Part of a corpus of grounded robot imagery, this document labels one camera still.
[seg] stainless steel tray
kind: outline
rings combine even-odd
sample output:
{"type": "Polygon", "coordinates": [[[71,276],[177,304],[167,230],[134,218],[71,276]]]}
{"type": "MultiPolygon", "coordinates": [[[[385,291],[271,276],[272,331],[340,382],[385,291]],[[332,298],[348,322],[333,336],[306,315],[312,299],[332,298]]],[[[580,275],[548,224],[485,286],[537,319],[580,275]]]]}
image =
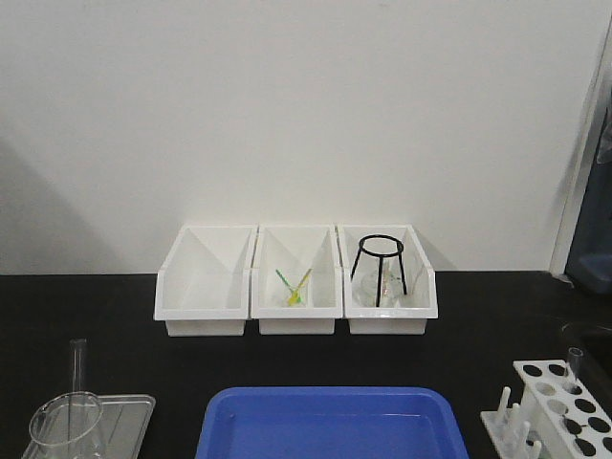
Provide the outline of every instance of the stainless steel tray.
{"type": "MultiPolygon", "coordinates": [[[[106,457],[136,459],[142,438],[155,407],[150,395],[100,395],[104,411],[101,428],[106,437],[106,457]]],[[[22,459],[39,457],[34,443],[30,443],[22,459]]]]}

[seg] white test tube rack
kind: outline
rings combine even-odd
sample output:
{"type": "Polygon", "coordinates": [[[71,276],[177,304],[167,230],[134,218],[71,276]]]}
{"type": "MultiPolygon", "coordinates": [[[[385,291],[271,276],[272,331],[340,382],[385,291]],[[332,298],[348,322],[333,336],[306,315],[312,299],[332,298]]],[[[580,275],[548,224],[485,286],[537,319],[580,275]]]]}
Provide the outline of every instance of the white test tube rack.
{"type": "Polygon", "coordinates": [[[508,407],[504,387],[497,410],[480,413],[501,459],[612,459],[612,421],[580,380],[565,388],[565,361],[514,368],[525,383],[520,404],[508,407]]]}

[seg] storage bin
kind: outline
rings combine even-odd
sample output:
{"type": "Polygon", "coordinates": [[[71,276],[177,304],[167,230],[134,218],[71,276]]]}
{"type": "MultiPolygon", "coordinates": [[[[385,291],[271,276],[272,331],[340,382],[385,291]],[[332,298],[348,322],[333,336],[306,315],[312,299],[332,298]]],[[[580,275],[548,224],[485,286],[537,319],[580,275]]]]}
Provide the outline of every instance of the storage bin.
{"type": "Polygon", "coordinates": [[[257,226],[183,227],[158,272],[155,313],[170,336],[243,335],[257,226]]]}
{"type": "MultiPolygon", "coordinates": [[[[410,225],[338,225],[338,237],[343,267],[344,316],[349,321],[351,333],[422,335],[427,320],[438,317],[438,302],[435,272],[414,228],[410,225]],[[378,258],[363,253],[351,279],[359,242],[370,234],[388,235],[404,245],[406,295],[396,295],[379,307],[373,301],[364,300],[366,295],[363,294],[363,280],[377,272],[378,258]]],[[[390,263],[394,273],[399,272],[397,257],[388,258],[385,263],[390,263]]]]}
{"type": "Polygon", "coordinates": [[[261,226],[251,283],[251,317],[262,335],[334,333],[342,317],[342,270],[331,225],[261,226]],[[288,304],[304,274],[302,301],[288,304]]]}
{"type": "Polygon", "coordinates": [[[447,400],[421,387],[233,387],[196,459],[468,459],[447,400]]]}

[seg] white plastic bin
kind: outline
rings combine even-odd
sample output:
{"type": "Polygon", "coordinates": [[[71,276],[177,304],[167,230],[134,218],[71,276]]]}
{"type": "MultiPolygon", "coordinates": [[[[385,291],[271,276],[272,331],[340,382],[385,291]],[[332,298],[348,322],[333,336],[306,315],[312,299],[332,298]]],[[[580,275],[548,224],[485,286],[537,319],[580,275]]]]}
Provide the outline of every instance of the white plastic bin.
{"type": "Polygon", "coordinates": [[[243,335],[257,226],[183,227],[158,272],[156,320],[176,336],[243,335]]]}
{"type": "Polygon", "coordinates": [[[251,284],[251,317],[259,319],[262,335],[331,335],[342,317],[342,270],[335,228],[321,226],[261,226],[255,249],[251,284]],[[289,288],[312,272],[303,301],[287,302],[289,288]]]}
{"type": "MultiPolygon", "coordinates": [[[[422,335],[427,320],[438,317],[438,301],[435,272],[414,228],[410,225],[338,225],[338,237],[343,267],[344,316],[349,321],[351,333],[422,335]],[[359,242],[369,234],[389,235],[404,244],[402,259],[407,295],[398,295],[391,301],[381,303],[380,307],[376,307],[375,302],[364,301],[362,294],[362,280],[377,272],[378,258],[363,253],[351,280],[359,242]]],[[[394,272],[398,273],[398,259],[393,257],[387,260],[394,272]]]]}

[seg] blue tray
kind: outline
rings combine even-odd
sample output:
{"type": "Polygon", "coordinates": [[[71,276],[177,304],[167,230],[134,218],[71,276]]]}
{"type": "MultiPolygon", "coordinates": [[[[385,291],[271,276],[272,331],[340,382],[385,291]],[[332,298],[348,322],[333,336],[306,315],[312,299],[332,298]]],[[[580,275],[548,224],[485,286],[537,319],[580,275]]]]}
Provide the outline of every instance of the blue tray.
{"type": "Polygon", "coordinates": [[[468,459],[448,402],[419,387],[235,387],[196,459],[468,459]]]}

